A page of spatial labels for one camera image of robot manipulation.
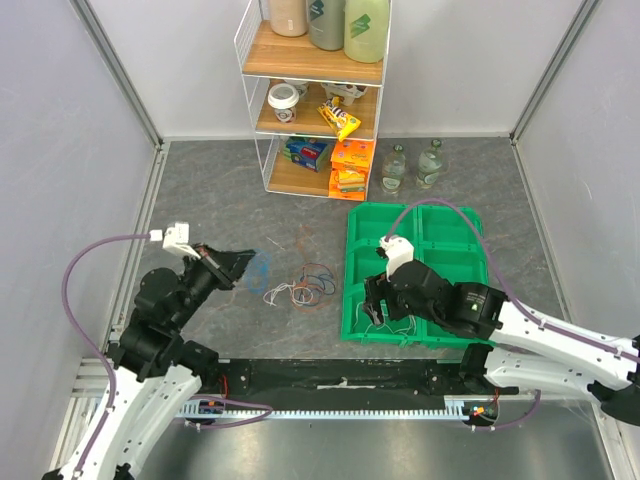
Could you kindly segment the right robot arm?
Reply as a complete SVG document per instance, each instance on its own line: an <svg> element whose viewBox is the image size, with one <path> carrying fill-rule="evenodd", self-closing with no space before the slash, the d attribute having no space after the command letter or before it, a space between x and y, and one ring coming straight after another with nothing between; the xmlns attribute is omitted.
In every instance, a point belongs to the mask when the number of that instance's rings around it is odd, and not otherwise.
<svg viewBox="0 0 640 480"><path fill-rule="evenodd" d="M457 377L469 393L496 387L565 394L639 423L638 339L567 323L482 283L450 283L418 260L366 278L364 292L374 325L415 316L468 339Z"/></svg>

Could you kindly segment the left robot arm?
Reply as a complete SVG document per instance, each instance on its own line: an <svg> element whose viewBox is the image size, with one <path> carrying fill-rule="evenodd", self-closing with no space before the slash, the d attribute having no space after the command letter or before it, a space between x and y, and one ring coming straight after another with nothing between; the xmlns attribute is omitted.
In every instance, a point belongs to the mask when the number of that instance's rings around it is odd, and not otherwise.
<svg viewBox="0 0 640 480"><path fill-rule="evenodd" d="M162 267L143 276L129 324L108 349L101 410L67 462L45 478L137 478L180 408L218 385L218 353L181 331L212 292L235 287L256 253L191 248L182 272Z"/></svg>

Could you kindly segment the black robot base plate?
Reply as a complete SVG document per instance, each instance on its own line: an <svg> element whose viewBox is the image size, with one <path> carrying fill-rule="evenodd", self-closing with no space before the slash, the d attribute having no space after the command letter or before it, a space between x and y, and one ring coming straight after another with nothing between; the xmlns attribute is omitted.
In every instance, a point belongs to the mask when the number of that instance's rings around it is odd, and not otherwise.
<svg viewBox="0 0 640 480"><path fill-rule="evenodd" d="M435 396L515 395L482 376L466 375L461 364L434 359L228 359L211 367L201 391L240 398L282 389L316 391L357 387L417 391Z"/></svg>

